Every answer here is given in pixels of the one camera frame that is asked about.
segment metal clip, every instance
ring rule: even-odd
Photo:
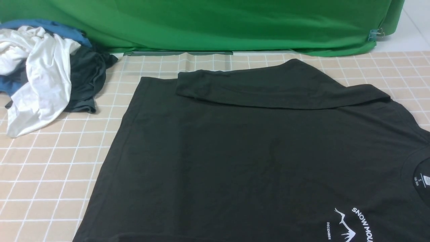
[[[372,29],[370,30],[369,37],[367,38],[367,41],[376,40],[378,38],[384,38],[385,32],[383,28],[380,29]]]

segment black t-shirt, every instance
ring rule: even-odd
[[[142,78],[74,242],[428,242],[429,140],[296,59]]]

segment mountain logo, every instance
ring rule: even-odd
[[[351,240],[355,236],[355,232],[345,223],[345,221],[344,221],[345,214],[339,212],[336,208],[335,208],[335,212],[341,215],[341,222],[339,224],[343,224],[343,226],[345,226],[345,228],[348,230],[347,233],[342,234],[342,235],[346,236],[345,242],[351,242]]]

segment grid pattern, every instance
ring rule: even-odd
[[[71,241],[100,167],[141,76],[176,78],[180,71],[230,71],[280,65],[297,58],[345,86],[372,84],[430,130],[430,52],[372,53],[341,58],[301,54],[251,56],[125,56],[107,71],[98,112],[62,114],[34,133],[6,137],[0,108],[0,240]],[[0,105],[9,98],[0,95]]]

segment green cloth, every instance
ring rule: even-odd
[[[2,0],[0,21],[43,18],[111,49],[366,53],[395,31],[404,0]]]

